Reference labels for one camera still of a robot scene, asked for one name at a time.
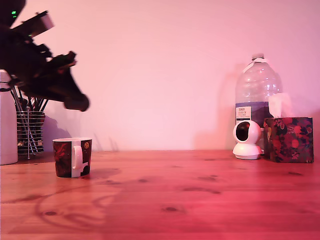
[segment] dark patterned mug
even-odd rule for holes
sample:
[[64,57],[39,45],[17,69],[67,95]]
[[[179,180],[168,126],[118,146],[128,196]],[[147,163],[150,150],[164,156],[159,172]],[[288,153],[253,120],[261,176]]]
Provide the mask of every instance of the dark patterned mug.
[[77,178],[90,172],[92,139],[85,137],[53,140],[55,173],[61,178]]

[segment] white tissue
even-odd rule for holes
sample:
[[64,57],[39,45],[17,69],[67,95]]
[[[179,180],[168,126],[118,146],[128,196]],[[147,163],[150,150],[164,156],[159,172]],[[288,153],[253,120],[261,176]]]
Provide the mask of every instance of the white tissue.
[[269,97],[269,112],[274,118],[294,117],[288,93],[277,93]]

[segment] tissue box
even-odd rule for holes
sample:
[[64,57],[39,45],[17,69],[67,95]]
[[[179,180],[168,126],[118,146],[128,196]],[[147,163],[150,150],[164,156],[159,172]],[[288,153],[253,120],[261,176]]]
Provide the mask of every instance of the tissue box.
[[313,163],[311,117],[264,119],[264,156],[277,163]]

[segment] mug handle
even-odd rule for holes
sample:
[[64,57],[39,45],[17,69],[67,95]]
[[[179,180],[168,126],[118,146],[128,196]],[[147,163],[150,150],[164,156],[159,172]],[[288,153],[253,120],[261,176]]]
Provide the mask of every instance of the mug handle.
[[74,159],[74,166],[72,166],[73,169],[80,169],[83,165],[82,161],[82,148],[81,146],[74,146],[72,149],[72,157]]

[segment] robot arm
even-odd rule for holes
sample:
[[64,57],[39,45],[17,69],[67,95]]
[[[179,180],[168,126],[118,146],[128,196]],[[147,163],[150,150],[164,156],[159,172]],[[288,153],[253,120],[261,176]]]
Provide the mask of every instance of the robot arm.
[[67,109],[86,111],[89,99],[79,90],[70,70],[76,64],[76,54],[70,51],[52,57],[47,46],[33,42],[32,37],[53,27],[48,12],[11,28],[25,4],[25,0],[0,0],[0,69],[11,76],[10,87],[18,85],[28,97],[63,102]]

